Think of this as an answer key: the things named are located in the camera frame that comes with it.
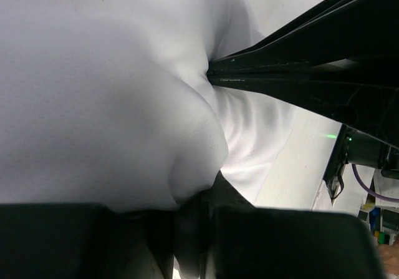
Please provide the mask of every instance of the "white cloth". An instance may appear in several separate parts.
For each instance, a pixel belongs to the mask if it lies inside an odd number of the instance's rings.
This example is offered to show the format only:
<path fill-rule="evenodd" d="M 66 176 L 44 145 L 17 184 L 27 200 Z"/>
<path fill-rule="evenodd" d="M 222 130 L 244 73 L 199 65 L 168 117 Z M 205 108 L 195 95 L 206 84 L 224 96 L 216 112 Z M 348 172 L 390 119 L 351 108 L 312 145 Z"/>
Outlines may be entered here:
<path fill-rule="evenodd" d="M 254 202 L 295 109 L 205 74 L 260 39 L 244 0 L 0 0 L 0 202 L 176 209 L 222 166 Z"/>

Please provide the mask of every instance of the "purple cable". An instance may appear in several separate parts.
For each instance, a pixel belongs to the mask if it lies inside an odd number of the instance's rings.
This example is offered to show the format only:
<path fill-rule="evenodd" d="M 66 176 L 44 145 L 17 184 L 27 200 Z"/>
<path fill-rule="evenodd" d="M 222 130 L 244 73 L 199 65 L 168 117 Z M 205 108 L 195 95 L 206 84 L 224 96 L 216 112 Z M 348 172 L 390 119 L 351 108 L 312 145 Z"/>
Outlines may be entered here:
<path fill-rule="evenodd" d="M 390 198 L 390 197 L 386 197 L 383 195 L 380 195 L 379 193 L 376 193 L 372 190 L 370 190 L 362 181 L 362 179 L 359 176 L 359 172 L 357 171 L 356 165 L 352 164 L 352 170 L 353 170 L 353 174 L 355 175 L 355 178 L 357 180 L 357 182 L 360 184 L 360 186 L 366 191 L 368 192 L 371 196 L 374 196 L 378 199 L 384 200 L 384 201 L 388 201 L 388 202 L 395 202 L 395 203 L 399 203 L 399 199 L 397 198 Z"/>

